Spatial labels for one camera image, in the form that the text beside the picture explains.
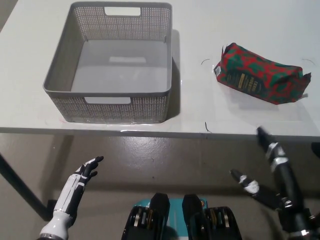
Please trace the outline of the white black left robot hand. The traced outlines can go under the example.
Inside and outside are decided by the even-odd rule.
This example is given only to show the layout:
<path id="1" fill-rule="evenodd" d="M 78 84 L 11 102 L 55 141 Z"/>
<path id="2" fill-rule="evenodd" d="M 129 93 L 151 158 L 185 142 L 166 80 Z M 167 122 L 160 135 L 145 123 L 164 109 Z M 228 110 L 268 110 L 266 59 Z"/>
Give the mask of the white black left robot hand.
<path id="1" fill-rule="evenodd" d="M 55 204 L 54 213 L 62 212 L 71 219 L 75 218 L 85 187 L 90 179 L 98 174 L 95 169 L 103 159 L 103 156 L 97 156 L 83 163 L 69 176 Z"/>

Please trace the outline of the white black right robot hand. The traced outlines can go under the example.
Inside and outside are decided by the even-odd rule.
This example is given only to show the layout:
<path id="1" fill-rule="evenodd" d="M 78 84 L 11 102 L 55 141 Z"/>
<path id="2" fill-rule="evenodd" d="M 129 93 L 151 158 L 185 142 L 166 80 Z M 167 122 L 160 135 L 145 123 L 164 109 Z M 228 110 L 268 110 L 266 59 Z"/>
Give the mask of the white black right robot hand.
<path id="1" fill-rule="evenodd" d="M 278 212 L 280 224 L 286 232 L 313 228 L 310 211 L 297 178 L 281 144 L 261 126 L 257 128 L 257 141 L 264 151 L 278 192 L 259 184 L 236 169 L 229 171 L 243 190 L 260 204 Z"/>

